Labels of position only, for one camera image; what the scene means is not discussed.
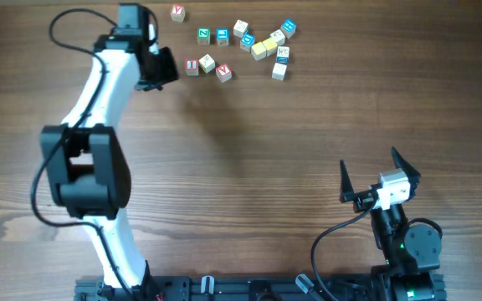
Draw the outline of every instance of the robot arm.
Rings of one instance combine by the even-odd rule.
[[[116,139],[115,129],[133,89],[161,89],[177,79],[168,48],[159,49],[154,25],[149,24],[146,8],[121,4],[118,26],[95,43],[96,54],[105,62],[107,73],[90,114],[63,145],[47,172],[54,202],[67,208],[70,216],[94,223],[103,230],[115,268],[127,288],[141,286],[147,265],[138,252],[126,205],[131,190],[131,175]],[[46,126],[41,135],[44,157],[66,130],[74,126],[85,111],[100,82],[102,65],[93,58],[92,70],[79,100],[60,126]],[[72,164],[70,157],[90,153],[89,165]],[[109,264],[98,233],[85,227],[104,269],[104,283],[121,288]]]

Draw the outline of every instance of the black cable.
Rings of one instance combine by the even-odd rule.
[[[363,213],[357,215],[356,217],[348,220],[347,222],[343,222],[337,226],[334,226],[326,231],[324,231],[323,233],[321,233],[314,241],[314,244],[312,244],[311,246],[311,252],[310,252],[310,259],[311,259],[311,267],[313,267],[314,269],[314,274],[315,274],[315,277],[317,278],[317,282],[319,283],[319,285],[322,287],[322,289],[325,291],[325,293],[331,297],[331,299],[333,301],[339,301],[336,297],[334,297],[334,295],[331,293],[330,290],[328,290],[328,288],[326,288],[325,284],[323,283],[323,280],[321,279],[320,275],[319,275],[319,271],[317,270],[317,265],[315,264],[315,250],[317,249],[317,245],[319,244],[319,241],[321,239],[323,239],[323,237],[327,236],[328,234],[330,234],[331,232],[334,232],[335,230],[338,230],[338,229],[341,229],[343,227],[347,227],[349,225],[351,225],[352,223],[355,223],[355,222],[358,222],[359,220],[361,220],[363,217],[365,217],[366,215],[368,215],[372,210],[373,210],[373,207],[375,206],[375,202],[373,202],[373,205],[371,205],[369,208],[367,208],[367,210],[365,210]]]
[[[438,232],[438,234],[440,236],[440,239],[442,239],[442,235],[443,235],[442,228],[436,222],[433,222],[433,221],[431,221],[430,219],[427,219],[427,218],[420,217],[420,218],[414,218],[413,220],[408,222],[408,226],[410,227],[410,225],[414,224],[415,222],[421,222],[421,223],[428,224],[429,226],[433,227],[434,230],[436,230]]]
[[[56,45],[62,47],[62,48],[66,48],[66,49],[71,49],[71,50],[75,50],[75,51],[78,51],[78,52],[81,52],[83,54],[88,54],[88,55],[91,55],[92,57],[98,59],[98,61],[100,62],[101,64],[101,75],[100,75],[100,80],[98,81],[98,86],[96,87],[94,93],[92,94],[92,97],[90,97],[90,101],[89,103],[87,104],[87,106],[85,107],[85,110],[83,111],[83,114],[81,115],[81,117],[78,119],[78,121],[75,123],[74,126],[72,126],[70,128],[70,130],[68,130],[68,132],[66,132],[59,141],[57,141],[57,143],[55,144],[55,146],[51,149],[51,151],[48,153],[48,155],[44,158],[44,161],[42,162],[42,164],[40,165],[38,171],[36,172],[36,174],[34,175],[34,178],[33,178],[33,183],[31,185],[31,192],[30,192],[30,198],[31,198],[31,207],[33,208],[33,214],[44,224],[48,225],[48,226],[51,226],[51,227],[74,227],[74,226],[88,226],[88,227],[92,227],[93,229],[95,229],[96,231],[96,234],[98,235],[98,237],[100,238],[100,241],[101,241],[101,245],[103,246],[104,248],[104,251],[105,251],[105,255],[107,256],[107,260],[109,261],[109,265],[111,266],[112,270],[113,270],[113,274],[115,275],[116,279],[118,280],[118,282],[120,283],[121,287],[124,289],[124,292],[126,292],[126,294],[128,295],[128,297],[132,298],[133,300],[137,301],[136,300],[136,297],[130,292],[130,290],[127,288],[126,284],[124,283],[124,281],[122,280],[122,276],[120,275],[120,272],[118,271],[118,267],[115,265],[115,260],[113,259],[111,253],[110,253],[110,250],[109,250],[109,247],[107,246],[107,241],[105,240],[105,236],[102,232],[102,228],[99,227],[99,226],[96,226],[94,223],[92,222],[51,222],[47,219],[45,219],[41,214],[40,214],[40,211],[38,210],[38,206],[37,206],[37,190],[38,190],[38,183],[40,181],[40,177],[42,176],[42,173],[44,172],[44,170],[46,169],[48,163],[53,159],[55,153],[59,150],[59,148],[65,143],[65,141],[70,138],[70,136],[72,136],[75,131],[77,131],[77,129],[79,128],[80,125],[83,124],[83,122],[85,122],[85,120],[87,119],[87,117],[89,116],[90,114],[90,111],[92,110],[92,107],[96,101],[96,98],[98,97],[98,94],[100,93],[101,91],[101,88],[103,87],[103,84],[105,82],[105,75],[107,74],[107,68],[106,68],[106,64],[104,62],[104,60],[98,55],[98,54],[95,54],[94,52],[90,51],[90,50],[87,50],[87,49],[84,49],[84,48],[80,48],[80,47],[76,47],[76,46],[72,46],[72,45],[68,45],[66,43],[61,43],[60,41],[58,41],[55,37],[54,37],[54,25],[57,23],[57,21],[59,19],[61,19],[63,16],[69,14],[69,13],[91,13],[91,14],[94,14],[95,16],[98,16],[100,18],[103,18],[104,20],[106,20],[107,22],[111,23],[113,26],[116,26],[116,23],[109,19],[108,17],[106,17],[105,15],[101,14],[101,13],[98,13],[96,11],[93,11],[91,9],[86,9],[86,8],[74,8],[74,9],[69,9],[69,10],[66,10],[60,14],[58,14],[52,21],[51,21],[51,24],[49,25],[49,39],[55,43]]]

